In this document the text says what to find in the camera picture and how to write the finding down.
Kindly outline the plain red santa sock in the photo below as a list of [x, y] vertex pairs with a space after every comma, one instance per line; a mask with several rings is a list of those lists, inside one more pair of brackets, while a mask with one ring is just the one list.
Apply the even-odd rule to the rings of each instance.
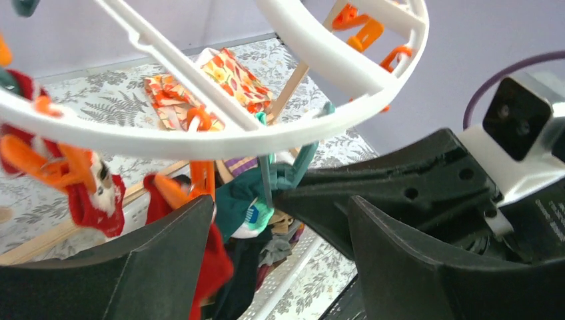
[[[150, 194], [145, 222], [147, 225], [167, 216], [200, 195], [210, 195], [215, 198], [215, 185], [209, 187], [204, 183], [201, 187], [194, 184], [191, 189], [188, 185], [159, 174], [147, 175], [143, 180], [143, 187]], [[233, 276], [233, 273], [233, 263], [225, 251], [221, 232], [212, 222], [199, 270], [190, 320], [201, 318], [201, 303], [214, 295]]]

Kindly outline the white round clip hanger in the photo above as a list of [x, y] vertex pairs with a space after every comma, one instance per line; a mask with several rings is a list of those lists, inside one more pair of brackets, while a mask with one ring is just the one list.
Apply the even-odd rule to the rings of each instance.
[[[335, 136], [392, 102], [420, 61], [430, 29], [424, 1], [354, 1], [355, 7], [406, 39], [402, 57], [391, 68], [395, 55], [389, 55], [383, 63], [371, 61], [321, 25], [300, 1], [258, 1], [257, 5], [301, 61], [344, 91], [351, 102], [336, 110], [309, 113], [299, 120], [271, 126], [263, 125], [247, 111], [238, 115], [237, 107], [227, 113], [221, 131], [211, 131], [209, 115], [193, 109], [192, 129], [157, 131], [82, 121], [40, 98], [32, 102], [28, 116], [21, 115], [24, 124], [19, 126], [31, 126], [24, 130], [60, 143], [71, 168], [70, 174], [48, 178], [47, 183], [58, 187], [82, 180], [93, 188], [87, 178], [89, 149], [136, 157], [216, 160], [268, 155]], [[180, 71], [177, 79], [192, 78], [185, 70], [194, 63], [132, 7], [124, 1], [100, 1], [99, 6], [127, 32], [129, 42], [138, 50], [153, 56], [172, 74]]]

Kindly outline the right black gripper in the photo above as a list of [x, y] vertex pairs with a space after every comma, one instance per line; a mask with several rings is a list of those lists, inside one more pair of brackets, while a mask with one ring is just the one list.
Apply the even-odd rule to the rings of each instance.
[[439, 129], [374, 159], [310, 169], [295, 189], [275, 191], [273, 201], [351, 260], [348, 202], [353, 196], [448, 243], [485, 232], [481, 211], [502, 199], [460, 139]]

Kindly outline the dark green sock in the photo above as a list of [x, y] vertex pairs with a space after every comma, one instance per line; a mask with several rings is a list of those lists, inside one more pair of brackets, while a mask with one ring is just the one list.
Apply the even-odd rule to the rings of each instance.
[[242, 225], [249, 205], [256, 198], [266, 203], [265, 188], [259, 168], [249, 169], [217, 189], [215, 225], [225, 243]]

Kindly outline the red white striped sock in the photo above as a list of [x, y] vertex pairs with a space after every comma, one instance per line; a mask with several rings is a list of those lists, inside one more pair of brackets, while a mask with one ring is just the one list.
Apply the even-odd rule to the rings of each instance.
[[1, 68], [1, 89], [18, 96], [17, 99], [8, 97], [1, 91], [1, 138], [13, 135], [24, 145], [33, 149], [36, 136], [34, 133], [24, 131], [31, 126], [19, 126], [19, 124], [24, 124], [21, 115], [28, 116], [32, 109], [32, 102], [42, 95], [48, 97], [48, 92], [27, 74], [4, 68]]

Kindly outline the red bear christmas sock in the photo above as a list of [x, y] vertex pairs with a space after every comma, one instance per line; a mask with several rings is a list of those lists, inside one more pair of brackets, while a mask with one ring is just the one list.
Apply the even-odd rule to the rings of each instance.
[[98, 153], [90, 152], [90, 172], [96, 190], [90, 193], [84, 184], [66, 187], [69, 211], [74, 224], [101, 231], [106, 237], [116, 237], [123, 231], [123, 199], [125, 185], [120, 175], [110, 172]]

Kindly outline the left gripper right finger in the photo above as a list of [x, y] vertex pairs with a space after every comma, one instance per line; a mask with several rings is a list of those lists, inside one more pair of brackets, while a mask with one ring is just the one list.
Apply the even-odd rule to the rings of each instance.
[[564, 260], [477, 255], [390, 217], [359, 196], [348, 220], [369, 319], [563, 319]]

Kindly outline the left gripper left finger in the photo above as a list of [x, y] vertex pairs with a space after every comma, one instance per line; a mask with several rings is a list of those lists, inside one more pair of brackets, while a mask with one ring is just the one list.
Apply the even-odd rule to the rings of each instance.
[[213, 201], [67, 259], [1, 268], [2, 319], [187, 319]]

